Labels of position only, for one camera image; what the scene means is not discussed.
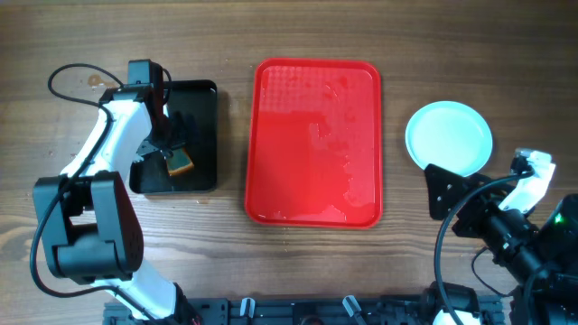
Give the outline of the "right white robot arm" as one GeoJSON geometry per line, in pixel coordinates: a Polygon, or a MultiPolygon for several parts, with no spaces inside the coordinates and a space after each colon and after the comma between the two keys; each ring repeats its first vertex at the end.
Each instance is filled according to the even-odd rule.
{"type": "Polygon", "coordinates": [[[434,249],[434,273],[441,273],[446,230],[478,238],[518,285],[513,290],[514,324],[577,322],[577,197],[565,196],[542,227],[528,220],[532,207],[503,206],[516,186],[536,176],[517,164],[508,177],[462,177],[434,164],[424,169],[430,216],[442,221],[434,249]]]}

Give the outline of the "orange green scrub sponge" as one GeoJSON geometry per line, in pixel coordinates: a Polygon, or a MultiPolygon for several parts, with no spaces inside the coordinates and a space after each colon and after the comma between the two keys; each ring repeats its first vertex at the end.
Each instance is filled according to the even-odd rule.
{"type": "Polygon", "coordinates": [[[172,156],[165,159],[165,163],[170,176],[176,176],[194,168],[194,163],[184,148],[174,150],[172,156]]]}

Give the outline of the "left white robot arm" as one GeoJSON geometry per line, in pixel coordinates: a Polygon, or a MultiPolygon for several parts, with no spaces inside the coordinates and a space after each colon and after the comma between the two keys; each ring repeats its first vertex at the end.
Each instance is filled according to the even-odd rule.
{"type": "Polygon", "coordinates": [[[132,164],[158,152],[169,175],[194,167],[182,119],[165,107],[172,79],[151,60],[132,60],[128,79],[94,106],[98,121],[76,158],[33,187],[38,226],[29,269],[53,297],[106,291],[144,324],[200,324],[180,286],[144,259],[144,236],[126,191],[132,164]]]}

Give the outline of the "light blue plate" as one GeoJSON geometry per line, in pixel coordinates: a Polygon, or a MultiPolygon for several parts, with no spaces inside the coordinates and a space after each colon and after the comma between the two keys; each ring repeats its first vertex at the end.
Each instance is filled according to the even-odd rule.
{"type": "Polygon", "coordinates": [[[493,150],[486,120],[455,101],[437,101],[417,110],[407,123],[405,142],[421,169],[434,164],[461,176],[481,170],[493,150]]]}

